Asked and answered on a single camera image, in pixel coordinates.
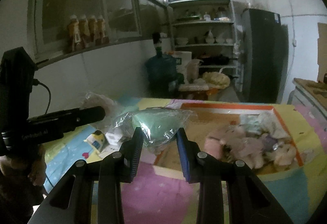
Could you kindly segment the left hand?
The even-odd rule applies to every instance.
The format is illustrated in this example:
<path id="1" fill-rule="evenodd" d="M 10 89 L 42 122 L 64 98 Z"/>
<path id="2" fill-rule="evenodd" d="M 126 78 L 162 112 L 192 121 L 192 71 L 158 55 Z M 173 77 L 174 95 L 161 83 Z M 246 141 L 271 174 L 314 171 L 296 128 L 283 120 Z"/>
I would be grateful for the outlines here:
<path id="1" fill-rule="evenodd" d="M 46 179 L 47 164 L 45 162 L 45 148 L 41 144 L 37 152 L 32 151 L 32 157 L 13 159 L 1 156 L 1 173 L 10 177 L 26 177 L 34 186 L 43 186 Z"/>

